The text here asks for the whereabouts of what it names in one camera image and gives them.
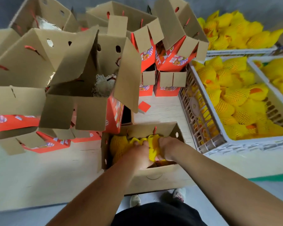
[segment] floor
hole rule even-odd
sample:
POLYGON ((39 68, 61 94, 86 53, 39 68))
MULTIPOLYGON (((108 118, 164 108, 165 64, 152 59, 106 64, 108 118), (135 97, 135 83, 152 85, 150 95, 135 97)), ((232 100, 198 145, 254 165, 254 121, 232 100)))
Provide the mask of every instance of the floor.
MULTIPOLYGON (((256 182, 259 186, 283 200, 283 182, 256 182)), ((157 202, 165 191, 140 194, 142 204, 157 202)), ((124 197, 117 212, 129 207, 130 197, 124 197)), ((186 187, 185 203, 197 209, 208 226, 227 226, 221 215, 197 186, 186 187)), ((34 209, 0 213, 0 226, 44 226, 64 205, 46 206, 34 209)))

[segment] white plastic crate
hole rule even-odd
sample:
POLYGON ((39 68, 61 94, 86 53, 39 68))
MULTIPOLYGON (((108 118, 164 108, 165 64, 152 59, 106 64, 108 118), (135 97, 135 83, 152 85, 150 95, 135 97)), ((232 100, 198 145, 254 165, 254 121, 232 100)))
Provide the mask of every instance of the white plastic crate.
POLYGON ((269 56, 277 50, 277 46, 264 49, 229 49, 229 50, 208 50, 207 57, 212 56, 269 56))
MULTIPOLYGON (((265 56, 265 57, 251 57, 247 60, 249 65, 256 71, 256 73, 263 79, 265 83, 269 83, 269 79, 265 76, 265 74, 254 64, 254 60, 260 60, 262 63, 268 63, 274 59, 280 59, 283 58, 283 55, 279 56, 265 56)), ((278 96, 278 98, 283 102, 283 94, 272 84, 270 84, 270 87, 275 92, 275 94, 278 96)))
MULTIPOLYGON (((234 57, 222 57, 223 60, 234 57)), ((263 83, 264 80, 257 74, 255 70, 249 65, 250 71, 255 74, 256 83, 263 83)), ((274 90, 269 83, 266 83, 269 88, 269 92, 266 98, 268 105, 267 116, 275 124, 283 126, 283 102, 277 97, 274 90)), ((192 65, 188 65, 186 87, 183 87, 180 91, 180 100, 184 109, 189 128, 194 139, 196 149, 205 155, 211 155, 215 153, 235 153, 241 151, 253 151, 253 150, 275 150, 283 147, 283 136, 280 137, 268 137, 258 138, 250 140, 232 140, 226 134, 224 127, 216 113, 216 110, 208 97, 208 94, 202 84, 195 68, 192 65), (195 90, 194 94, 189 97, 187 91, 190 87, 195 90), (204 100, 205 106, 200 108, 196 99, 196 95, 201 94, 201 100, 204 100), (211 115, 211 119, 205 121, 203 114, 211 115), (216 132, 214 137, 211 137, 211 133, 216 132)))

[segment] shoe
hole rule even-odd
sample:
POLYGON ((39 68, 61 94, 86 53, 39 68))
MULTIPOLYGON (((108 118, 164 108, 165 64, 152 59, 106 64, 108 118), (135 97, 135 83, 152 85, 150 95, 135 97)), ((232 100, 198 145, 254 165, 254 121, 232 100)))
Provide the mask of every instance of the shoe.
POLYGON ((130 208, 135 206, 141 206, 142 201, 138 195, 132 195, 130 199, 130 208))
POLYGON ((185 197, 186 197, 186 189, 185 188, 175 189, 173 191, 173 198, 177 198, 180 201, 184 202, 185 197))

